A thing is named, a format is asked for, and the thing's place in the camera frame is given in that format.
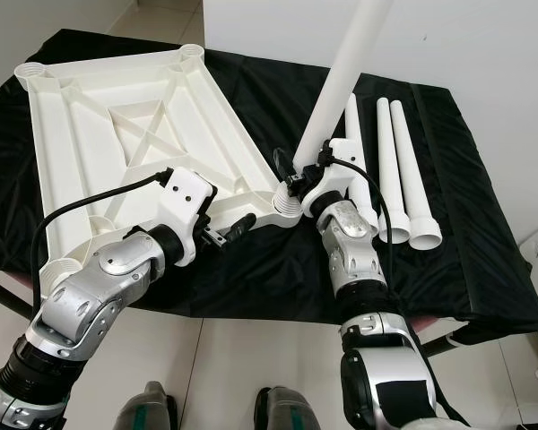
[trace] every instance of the cable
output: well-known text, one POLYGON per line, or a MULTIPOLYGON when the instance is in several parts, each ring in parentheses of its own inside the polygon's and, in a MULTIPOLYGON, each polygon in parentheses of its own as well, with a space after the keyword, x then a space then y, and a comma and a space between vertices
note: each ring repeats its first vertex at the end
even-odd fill
POLYGON ((146 177, 145 179, 142 179, 141 181, 134 182, 133 184, 120 186, 119 188, 115 188, 104 193, 95 194, 91 197, 86 197, 85 199, 78 200, 77 202, 67 204, 66 206, 62 206, 60 209, 56 209, 55 211, 50 213, 38 224, 38 226, 34 230, 34 236, 32 237, 32 245, 30 249, 30 274, 32 277, 32 320, 38 313, 39 307, 41 305, 38 248, 40 240, 44 232, 46 231, 46 227, 48 226, 48 224, 60 215, 65 214, 66 212, 81 208, 82 206, 86 206, 88 204, 98 202, 103 199, 107 199, 108 197, 113 197, 114 195, 127 193, 128 191, 132 191, 136 188, 148 185, 153 181, 158 181, 160 182, 160 184, 165 185, 168 182, 172 172, 173 170, 168 168, 167 170, 158 172, 154 175, 146 177))
MULTIPOLYGON (((373 179, 369 176, 367 172, 365 172, 362 168, 355 166, 352 163, 349 163, 347 161, 343 161, 342 159, 336 159, 333 156, 326 156, 326 162, 329 162, 330 164, 338 164, 339 166, 344 166, 346 168, 350 168, 357 172, 359 175, 364 177, 370 186, 373 187, 375 192, 378 195, 378 200, 380 202, 380 207, 383 210, 383 213, 385 213, 385 219, 386 219, 386 244, 388 245, 388 264, 387 264, 387 272, 388 275, 385 274, 386 284, 388 286, 389 292, 392 292, 395 294, 395 290, 392 287, 391 279, 393 277, 393 237, 391 233, 391 219, 388 215, 388 208, 386 207, 385 199, 383 198, 383 194, 380 192, 380 188, 378 188, 378 185, 373 181, 373 179)), ((432 366, 430 365, 429 359, 424 354, 424 350, 422 349, 421 341, 419 340, 419 337, 416 335, 416 332, 412 328, 411 324, 409 323, 408 319, 404 315, 404 312, 400 306, 400 300, 397 300, 399 312, 401 316, 404 318, 406 322, 406 326, 409 329, 409 332, 411 333, 412 340, 414 340, 414 343, 419 350, 419 353, 421 354, 422 361, 424 361, 424 364, 429 369, 430 377, 432 378, 432 382, 434 382, 434 388, 435 393, 437 394, 437 402, 440 403, 440 406, 445 410, 448 417, 450 419, 455 419, 456 421, 460 421, 465 426, 468 426, 469 424, 466 422, 466 420, 452 407, 447 401, 447 398, 445 397, 444 392, 440 388, 440 385, 438 384, 437 377, 434 375, 434 371, 432 370, 432 366)))

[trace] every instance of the black tablecloth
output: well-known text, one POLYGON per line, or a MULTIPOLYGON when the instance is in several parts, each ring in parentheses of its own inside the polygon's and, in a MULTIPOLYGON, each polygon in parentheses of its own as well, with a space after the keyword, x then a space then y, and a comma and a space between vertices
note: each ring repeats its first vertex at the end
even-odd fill
MULTIPOLYGON (((174 48, 61 30, 30 61, 174 48)), ((211 50, 205 63, 267 163, 274 169, 275 148, 292 157, 327 69, 211 50)), ((394 284, 405 312, 469 321, 456 334, 464 343, 537 330, 538 299, 525 262, 450 92, 366 74, 354 92, 368 171, 375 178, 376 100, 403 102, 443 234, 442 245, 431 251, 395 246, 394 284)), ((344 136, 343 121, 335 135, 344 136)), ((0 269, 29 272, 31 234, 41 218, 28 96, 11 78, 0 89, 0 269)), ((386 246, 375 246, 385 265, 386 246)), ((189 267, 169 271, 136 305, 190 316, 335 321, 327 259, 312 219, 290 229, 259 228, 223 254, 205 251, 189 267)))

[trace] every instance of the white wall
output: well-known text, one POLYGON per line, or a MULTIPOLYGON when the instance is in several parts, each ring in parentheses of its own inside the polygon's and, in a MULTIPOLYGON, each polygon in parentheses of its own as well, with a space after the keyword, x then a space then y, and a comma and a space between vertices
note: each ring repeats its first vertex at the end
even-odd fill
POLYGON ((0 0, 0 85, 63 28, 105 33, 134 0, 0 0))
MULTIPOLYGON (((356 0, 204 0, 205 45, 330 65, 356 0)), ((538 0, 395 0, 363 72, 449 88, 516 237, 538 228, 538 0)))

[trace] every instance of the floor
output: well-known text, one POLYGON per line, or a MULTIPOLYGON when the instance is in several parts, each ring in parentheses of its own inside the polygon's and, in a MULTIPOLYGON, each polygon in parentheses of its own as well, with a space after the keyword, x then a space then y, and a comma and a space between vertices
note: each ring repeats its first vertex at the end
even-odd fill
MULTIPOLYGON (((141 0, 111 34, 170 43, 204 43, 200 0, 141 0)), ((30 300, 0 273, 0 283, 30 300)), ((0 367, 27 322, 0 306, 0 367)), ((441 320, 427 341, 458 328, 441 320)), ((179 408, 182 430, 252 428, 264 386, 286 385, 309 400, 323 429, 349 429, 343 416, 337 327, 300 322, 187 319, 126 309, 74 386, 66 430, 111 428, 126 401, 160 381, 179 408)), ((514 429, 538 422, 538 336, 511 336, 433 357, 449 402, 474 426, 514 429)))

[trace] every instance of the white plastic tube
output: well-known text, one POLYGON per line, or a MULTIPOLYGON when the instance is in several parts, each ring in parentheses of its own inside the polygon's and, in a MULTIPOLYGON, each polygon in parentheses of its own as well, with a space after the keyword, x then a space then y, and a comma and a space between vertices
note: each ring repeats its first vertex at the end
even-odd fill
MULTIPOLYGON (((386 208, 391 218, 391 231, 394 244, 401 244, 409 239, 410 221, 404 213, 401 181, 396 163, 395 138, 388 100, 377 100, 378 128, 378 169, 380 192, 385 198, 386 208)), ((378 218, 378 236, 386 242, 387 236, 385 213, 381 211, 378 218)))
MULTIPOLYGON (((367 171, 365 163, 365 151, 362 147, 362 138, 360 136, 359 111, 357 110, 357 99, 354 94, 349 96, 349 101, 344 110, 344 128, 347 139, 357 143, 357 153, 353 164, 367 171)), ((349 197, 357 206, 362 218, 364 218, 373 230, 373 236, 378 233, 378 215, 370 203, 369 183, 361 175, 357 175, 349 184, 349 197)))
POLYGON ((392 3, 392 0, 360 0, 357 4, 295 152, 293 166, 297 173, 301 173, 305 166, 317 162, 323 142, 331 138, 392 3))
POLYGON ((395 132, 398 166, 403 179, 404 202, 406 203, 406 212, 411 220, 409 244, 412 248, 422 251, 436 248, 442 242, 440 227, 430 213, 429 201, 414 155, 403 105, 398 100, 391 102, 391 117, 395 132))

